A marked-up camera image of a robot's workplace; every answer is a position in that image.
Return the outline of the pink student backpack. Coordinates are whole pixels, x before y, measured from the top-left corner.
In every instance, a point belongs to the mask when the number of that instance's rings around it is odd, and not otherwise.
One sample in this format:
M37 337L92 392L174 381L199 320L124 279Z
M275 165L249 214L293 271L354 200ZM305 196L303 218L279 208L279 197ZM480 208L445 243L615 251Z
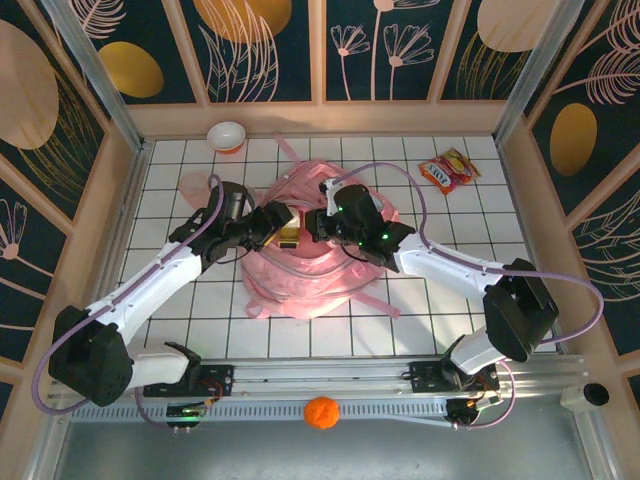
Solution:
M325 208L326 197L319 184L346 171L325 160L303 161L283 137L277 135L275 141L292 166L269 187L260 203L278 201L304 215ZM383 268L353 259L333 241L313 242L305 226L303 220L296 249L279 248L276 235L261 251L252 251L241 259L243 284L250 297L245 307L248 317L312 319L329 314L349 300L392 318L400 315L398 308L365 293L384 276Z

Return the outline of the translucent pink plastic cup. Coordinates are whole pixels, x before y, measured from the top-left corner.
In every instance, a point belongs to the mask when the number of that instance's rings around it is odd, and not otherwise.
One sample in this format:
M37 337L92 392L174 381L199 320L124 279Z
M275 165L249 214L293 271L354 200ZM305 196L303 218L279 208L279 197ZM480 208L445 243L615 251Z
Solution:
M178 190L184 200L194 209L204 208L209 204L212 191L219 182L205 171L190 172L182 176Z

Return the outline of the orange white bowl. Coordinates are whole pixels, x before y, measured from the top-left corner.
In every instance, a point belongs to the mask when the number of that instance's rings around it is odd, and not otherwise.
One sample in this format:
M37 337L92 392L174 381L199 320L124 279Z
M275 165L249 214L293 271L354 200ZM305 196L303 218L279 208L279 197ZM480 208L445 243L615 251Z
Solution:
M208 145L217 153L232 154L245 143L246 131L237 122L225 121L212 126L206 136Z

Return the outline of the red snack packet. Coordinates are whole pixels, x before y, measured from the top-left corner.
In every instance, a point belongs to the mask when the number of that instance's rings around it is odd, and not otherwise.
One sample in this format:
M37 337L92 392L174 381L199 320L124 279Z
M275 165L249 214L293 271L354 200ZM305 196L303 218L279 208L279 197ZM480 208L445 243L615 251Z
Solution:
M472 161L455 148L420 163L419 170L443 195L448 195L481 176Z

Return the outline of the orange ball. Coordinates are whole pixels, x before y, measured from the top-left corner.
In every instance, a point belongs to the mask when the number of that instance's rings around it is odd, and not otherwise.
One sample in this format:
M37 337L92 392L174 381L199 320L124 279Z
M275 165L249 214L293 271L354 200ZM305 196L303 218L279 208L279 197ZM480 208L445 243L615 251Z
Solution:
M316 397L304 407L304 421L316 429L330 429L334 427L341 416L339 404L329 397Z

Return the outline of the left controller board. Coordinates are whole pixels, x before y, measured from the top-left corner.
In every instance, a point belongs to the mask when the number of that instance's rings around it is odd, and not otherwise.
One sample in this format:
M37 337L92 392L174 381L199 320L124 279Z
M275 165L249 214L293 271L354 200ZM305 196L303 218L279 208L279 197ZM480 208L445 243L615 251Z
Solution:
M184 430L189 433L200 424L207 413L203 402L189 404L169 404L166 409L166 425L174 432Z

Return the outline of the controller board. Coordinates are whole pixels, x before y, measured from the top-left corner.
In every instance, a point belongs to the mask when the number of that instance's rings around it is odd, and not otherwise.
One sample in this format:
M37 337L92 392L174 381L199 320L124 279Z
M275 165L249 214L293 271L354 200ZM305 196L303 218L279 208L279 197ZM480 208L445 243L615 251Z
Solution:
M189 404L169 404L166 409L166 425L174 432L184 430L189 433L200 424L207 413L203 402Z
M502 398L498 395L478 398L454 398L446 401L446 411L444 419L449 422L454 429L478 426L478 419L483 410L502 403Z

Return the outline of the right controller board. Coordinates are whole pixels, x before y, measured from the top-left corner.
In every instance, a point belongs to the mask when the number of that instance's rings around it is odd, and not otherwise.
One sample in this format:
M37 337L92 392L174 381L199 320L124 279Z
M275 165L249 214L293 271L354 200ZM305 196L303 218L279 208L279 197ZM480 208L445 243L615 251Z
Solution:
M502 398L498 395L478 398L454 398L446 401L446 411L444 419L449 422L454 429L478 426L478 419L483 410L502 403Z

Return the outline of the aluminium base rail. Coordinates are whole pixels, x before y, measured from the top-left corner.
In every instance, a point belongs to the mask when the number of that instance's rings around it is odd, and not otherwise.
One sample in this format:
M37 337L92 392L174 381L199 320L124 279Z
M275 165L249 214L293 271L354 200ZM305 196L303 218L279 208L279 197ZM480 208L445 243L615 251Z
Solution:
M571 355L536 355L521 364L508 362L496 366L500 383L499 391L483 393L413 393L411 384L401 378L408 364L416 361L441 361L433 358L369 358L334 360L261 360L242 361L235 367L230 396L264 398L301 398L325 395L331 397L388 396L393 394L416 394L436 397L472 397L484 393L499 392L506 395L545 395L586 379L587 374L581 358ZM214 364L191 362L188 368ZM145 386L177 383L165 360L147 354L132 367L132 374L125 375L120 367L97 367L72 372L63 369L54 374L54 379L77 394L86 397L97 406L105 407L135 389Z

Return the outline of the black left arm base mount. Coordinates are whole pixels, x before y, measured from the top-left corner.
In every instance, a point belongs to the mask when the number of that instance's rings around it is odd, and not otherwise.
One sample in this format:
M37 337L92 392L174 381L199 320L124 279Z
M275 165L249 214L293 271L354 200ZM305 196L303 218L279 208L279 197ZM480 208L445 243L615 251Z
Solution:
M230 396L234 373L235 367L233 365L200 365L188 368L177 383L145 386L143 394L149 398Z

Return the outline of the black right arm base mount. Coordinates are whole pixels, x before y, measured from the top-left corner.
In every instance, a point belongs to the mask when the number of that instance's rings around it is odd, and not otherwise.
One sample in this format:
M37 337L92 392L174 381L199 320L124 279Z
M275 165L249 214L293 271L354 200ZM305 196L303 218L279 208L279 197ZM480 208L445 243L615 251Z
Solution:
M500 390L495 365L468 375L441 361L416 361L408 364L401 378L411 384L413 393L483 393Z

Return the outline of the aluminium frame post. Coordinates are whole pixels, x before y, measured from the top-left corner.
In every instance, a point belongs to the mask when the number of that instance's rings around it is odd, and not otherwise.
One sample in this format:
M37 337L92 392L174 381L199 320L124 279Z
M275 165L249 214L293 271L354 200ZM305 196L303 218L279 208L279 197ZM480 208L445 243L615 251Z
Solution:
M127 144L139 153L142 137L94 45L107 40L125 19L124 0L39 1Z
M591 0L559 0L541 32L507 99L492 136L502 149L518 124L543 77L551 69L571 30L579 24L585 3Z

